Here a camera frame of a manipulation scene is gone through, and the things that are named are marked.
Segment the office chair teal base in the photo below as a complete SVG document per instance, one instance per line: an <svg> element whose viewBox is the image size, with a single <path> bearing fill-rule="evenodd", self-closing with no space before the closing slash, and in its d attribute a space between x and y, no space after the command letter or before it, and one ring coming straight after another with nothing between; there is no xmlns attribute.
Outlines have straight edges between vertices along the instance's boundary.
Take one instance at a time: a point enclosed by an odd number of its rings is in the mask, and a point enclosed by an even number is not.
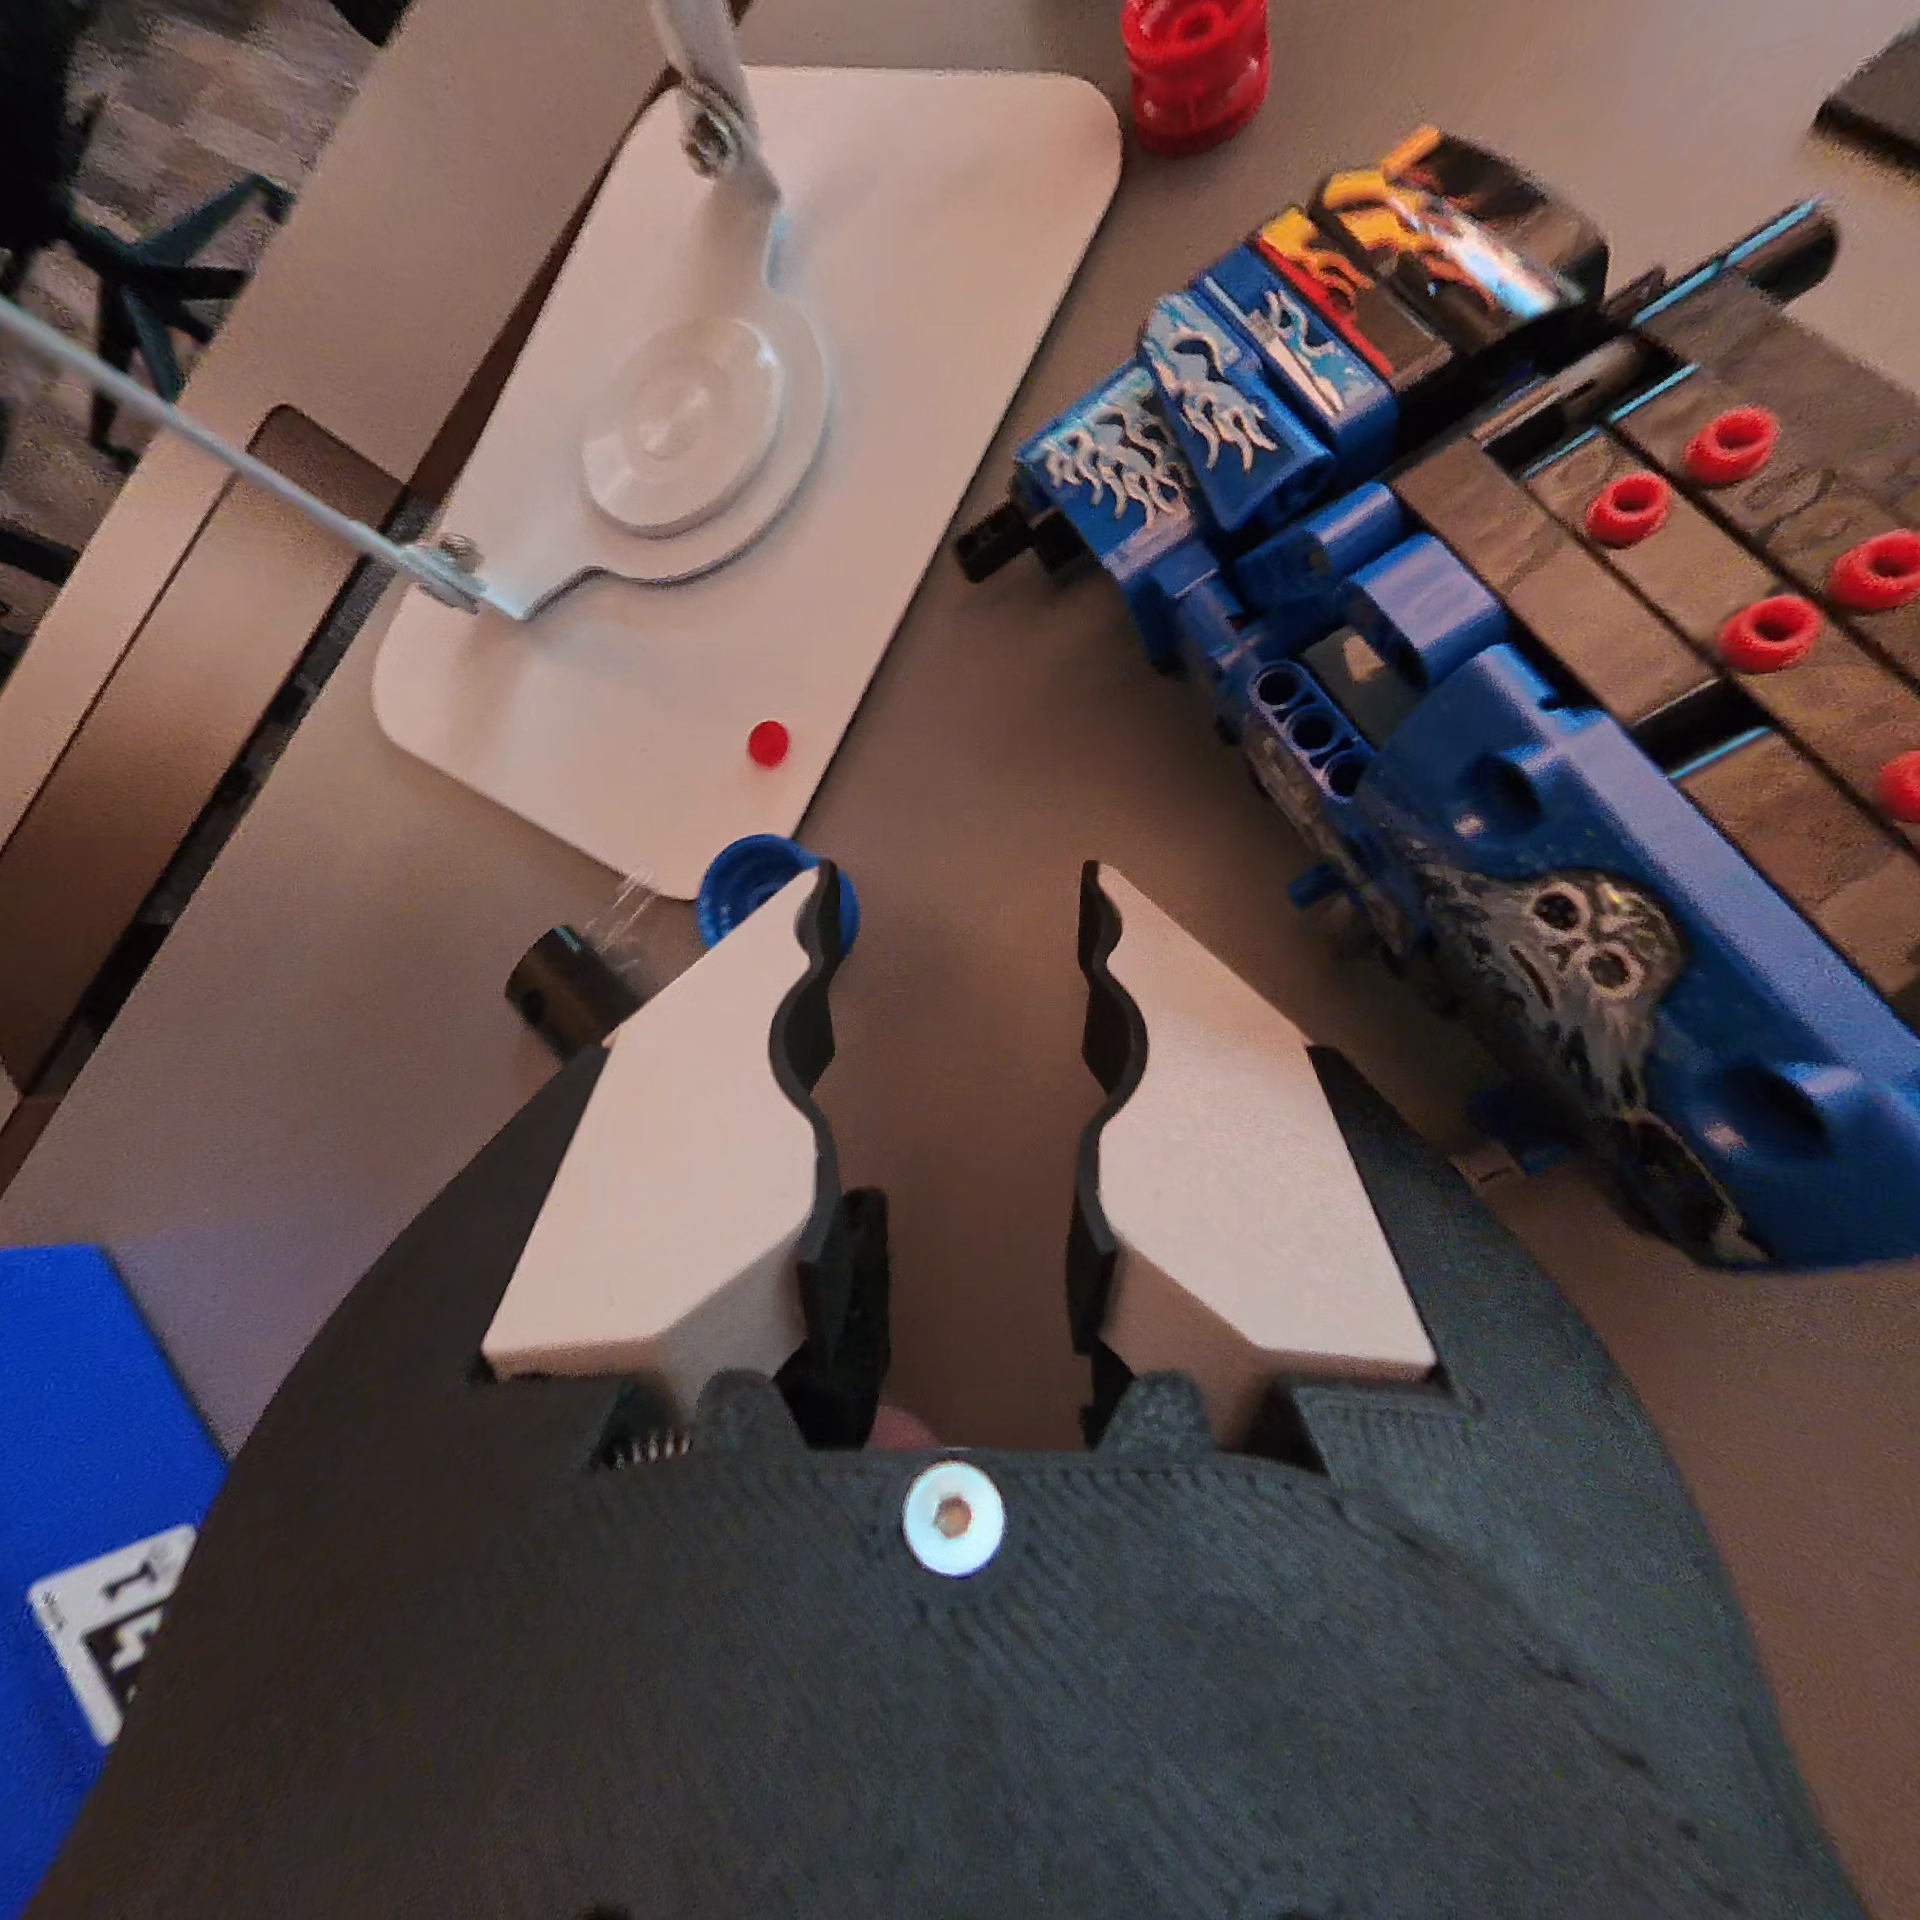
<svg viewBox="0 0 1920 1920"><path fill-rule="evenodd" d="M75 203L65 213L63 240L96 276L94 350L114 372L141 368L150 389L178 400L185 384L178 338L206 348L220 320L252 284L252 269L215 264L209 249L250 213L281 228L294 192L263 175L244 175L209 200L137 240L119 240L85 218Z"/></svg>

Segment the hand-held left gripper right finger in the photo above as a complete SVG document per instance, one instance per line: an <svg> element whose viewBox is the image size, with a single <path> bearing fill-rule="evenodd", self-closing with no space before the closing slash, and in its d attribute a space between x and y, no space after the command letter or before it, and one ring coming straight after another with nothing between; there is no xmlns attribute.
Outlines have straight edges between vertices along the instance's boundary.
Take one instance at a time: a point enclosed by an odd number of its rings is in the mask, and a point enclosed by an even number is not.
<svg viewBox="0 0 1920 1920"><path fill-rule="evenodd" d="M1423 1386L1439 1354L1305 1034L1118 867L1080 877L1085 1063L1066 1298L1095 1380L1185 1379L1256 1448L1281 1386Z"/></svg>

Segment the blue toy wheel rim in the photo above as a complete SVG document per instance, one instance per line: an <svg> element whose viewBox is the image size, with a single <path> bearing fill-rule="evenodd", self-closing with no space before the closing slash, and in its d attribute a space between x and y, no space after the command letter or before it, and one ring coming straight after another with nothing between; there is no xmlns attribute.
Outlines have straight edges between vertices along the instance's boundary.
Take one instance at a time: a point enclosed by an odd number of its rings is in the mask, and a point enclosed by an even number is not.
<svg viewBox="0 0 1920 1920"><path fill-rule="evenodd" d="M818 853L780 835L745 835L722 847L692 901L703 948L719 947L798 877L807 877L821 865Z"/></svg>

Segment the white metal stand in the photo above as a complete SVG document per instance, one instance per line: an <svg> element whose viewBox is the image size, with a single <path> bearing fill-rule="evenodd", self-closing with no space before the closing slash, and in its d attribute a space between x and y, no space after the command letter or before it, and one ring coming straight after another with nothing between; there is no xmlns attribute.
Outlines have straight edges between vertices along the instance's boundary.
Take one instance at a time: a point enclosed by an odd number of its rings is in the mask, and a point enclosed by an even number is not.
<svg viewBox="0 0 1920 1920"><path fill-rule="evenodd" d="M4 301L4 335L408 585L385 735L604 865L692 899L790 835L941 554L1121 175L1059 71L683 71L611 161L444 502L393 543ZM757 721L792 752L747 756Z"/></svg>

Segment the blue black toy truck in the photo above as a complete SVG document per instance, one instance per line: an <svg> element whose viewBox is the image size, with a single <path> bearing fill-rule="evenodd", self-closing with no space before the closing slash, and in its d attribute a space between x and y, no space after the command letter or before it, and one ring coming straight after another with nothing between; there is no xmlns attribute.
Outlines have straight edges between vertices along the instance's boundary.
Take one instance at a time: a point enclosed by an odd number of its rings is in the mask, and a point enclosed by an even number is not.
<svg viewBox="0 0 1920 1920"><path fill-rule="evenodd" d="M1163 290L955 558L1101 569L1519 1160L1724 1267L1917 1245L1916 395L1423 127Z"/></svg>

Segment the blue plastic bin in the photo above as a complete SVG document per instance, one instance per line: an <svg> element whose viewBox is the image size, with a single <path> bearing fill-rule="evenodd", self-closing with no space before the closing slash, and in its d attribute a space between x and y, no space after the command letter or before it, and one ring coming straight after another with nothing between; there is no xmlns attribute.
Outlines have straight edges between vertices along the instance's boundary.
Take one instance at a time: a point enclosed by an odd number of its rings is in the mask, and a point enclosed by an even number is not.
<svg viewBox="0 0 1920 1920"><path fill-rule="evenodd" d="M3 1255L3 1914L127 1724L226 1458L111 1260Z"/></svg>

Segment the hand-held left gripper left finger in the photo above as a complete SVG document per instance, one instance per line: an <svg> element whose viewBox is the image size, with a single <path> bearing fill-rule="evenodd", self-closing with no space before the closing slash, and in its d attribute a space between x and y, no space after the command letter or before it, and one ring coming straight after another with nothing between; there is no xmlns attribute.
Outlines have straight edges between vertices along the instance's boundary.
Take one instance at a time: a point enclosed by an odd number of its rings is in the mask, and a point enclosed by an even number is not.
<svg viewBox="0 0 1920 1920"><path fill-rule="evenodd" d="M724 1374L815 1448L876 1434L892 1368L889 1203L844 1187L834 1061L844 880L780 882L607 1042L482 1340L498 1380L607 1379L604 1448L689 1448Z"/></svg>

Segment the red toy wheel rim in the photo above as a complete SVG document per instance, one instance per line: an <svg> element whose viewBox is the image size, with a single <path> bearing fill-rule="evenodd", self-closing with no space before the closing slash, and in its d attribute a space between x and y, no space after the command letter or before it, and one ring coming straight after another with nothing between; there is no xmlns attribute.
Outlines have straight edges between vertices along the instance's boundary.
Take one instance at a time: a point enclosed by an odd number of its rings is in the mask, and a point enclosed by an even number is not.
<svg viewBox="0 0 1920 1920"><path fill-rule="evenodd" d="M1268 98L1268 3L1123 3L1120 34L1134 131L1158 158L1220 145Z"/></svg>

